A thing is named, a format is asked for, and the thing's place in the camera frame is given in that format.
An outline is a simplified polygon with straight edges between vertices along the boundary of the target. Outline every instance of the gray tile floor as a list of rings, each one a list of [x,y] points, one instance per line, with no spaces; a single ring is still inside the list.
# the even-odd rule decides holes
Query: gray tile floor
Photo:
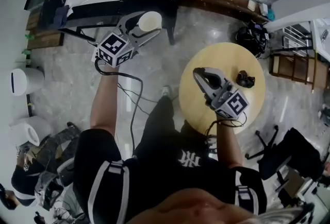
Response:
[[[164,85],[170,85],[174,95],[178,94],[181,74],[189,60],[202,48],[218,42],[230,42],[233,34],[243,25],[233,18],[198,9],[180,7],[175,28],[176,44],[169,45],[167,34],[161,34],[140,49],[140,54],[124,63],[120,70],[133,74],[144,81],[143,96],[158,100]],[[100,29],[98,39],[108,29]],[[272,40],[271,46],[279,48],[280,36]],[[49,121],[54,133],[62,130],[66,122],[72,121],[82,129],[89,128],[89,115],[93,98],[100,80],[91,57],[93,46],[86,41],[66,36],[63,47],[36,49],[32,51],[32,65],[40,66],[45,73],[45,85],[33,93],[36,115]],[[263,108],[256,120],[237,135],[243,153],[254,154],[261,150],[261,143],[254,135],[260,130],[267,142],[273,134],[274,124],[279,125],[278,140],[291,127],[299,130],[321,154],[328,147],[329,131],[319,121],[317,111],[322,105],[322,91],[290,80],[276,78],[268,73],[268,60],[259,60],[266,80],[266,97]],[[120,78],[124,88],[139,91],[139,84],[130,79]],[[178,99],[173,101],[175,125],[183,125]],[[154,104],[141,100],[141,108],[151,112]],[[134,105],[126,95],[119,92],[116,135],[123,158],[131,152],[129,124]],[[147,115],[137,111],[134,121],[134,136],[138,143],[142,137]],[[245,161],[245,165],[257,168],[257,159]],[[274,193],[275,177],[265,181],[269,205],[278,203]]]

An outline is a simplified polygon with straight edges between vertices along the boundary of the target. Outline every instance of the white cup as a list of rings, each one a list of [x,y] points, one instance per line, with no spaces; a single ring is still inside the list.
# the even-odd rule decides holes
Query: white cup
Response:
[[[161,15],[158,12],[146,12],[139,20],[139,27],[144,32],[161,28]]]

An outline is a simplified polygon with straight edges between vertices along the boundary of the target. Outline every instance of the hair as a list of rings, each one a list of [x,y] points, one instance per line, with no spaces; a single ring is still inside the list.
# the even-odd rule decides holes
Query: hair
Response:
[[[2,204],[9,210],[14,210],[17,207],[14,201],[6,197],[6,190],[1,184],[0,184],[0,200]]]

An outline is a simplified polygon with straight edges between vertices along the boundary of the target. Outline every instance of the shoe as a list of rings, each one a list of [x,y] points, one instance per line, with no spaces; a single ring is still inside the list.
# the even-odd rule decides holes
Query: shoe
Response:
[[[163,86],[162,90],[161,90],[161,96],[164,97],[169,97],[172,98],[172,89],[169,85]]]

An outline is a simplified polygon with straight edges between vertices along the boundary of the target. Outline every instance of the wooden board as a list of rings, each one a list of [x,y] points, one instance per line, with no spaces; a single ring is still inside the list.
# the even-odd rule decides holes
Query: wooden board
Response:
[[[181,6],[217,12],[245,22],[249,20],[253,20],[256,23],[269,21],[261,15],[258,5],[255,11],[249,10],[248,2],[249,0],[179,0]]]
[[[327,87],[328,66],[317,61],[316,69],[315,87],[325,89]]]
[[[33,40],[28,41],[27,49],[62,46],[64,34],[56,30],[39,31],[37,29],[39,17],[40,12],[32,12],[27,21],[26,30],[30,31],[30,35],[35,36]]]

